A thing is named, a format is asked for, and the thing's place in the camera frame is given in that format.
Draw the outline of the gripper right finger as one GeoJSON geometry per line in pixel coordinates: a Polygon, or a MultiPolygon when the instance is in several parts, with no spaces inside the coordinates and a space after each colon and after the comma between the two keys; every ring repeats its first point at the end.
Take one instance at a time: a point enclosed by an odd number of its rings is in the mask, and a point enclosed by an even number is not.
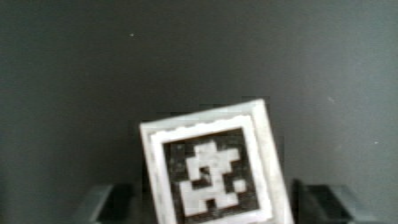
{"type": "Polygon", "coordinates": [[[294,224],[376,224],[376,217],[344,185],[308,185],[294,179],[291,211],[294,224]]]}

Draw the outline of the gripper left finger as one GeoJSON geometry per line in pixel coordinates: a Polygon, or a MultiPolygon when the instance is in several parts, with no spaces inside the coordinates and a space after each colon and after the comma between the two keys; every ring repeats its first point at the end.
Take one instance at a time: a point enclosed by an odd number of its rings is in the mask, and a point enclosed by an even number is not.
{"type": "Polygon", "coordinates": [[[131,224],[134,197],[129,183],[95,185],[76,208],[76,224],[131,224]]]}

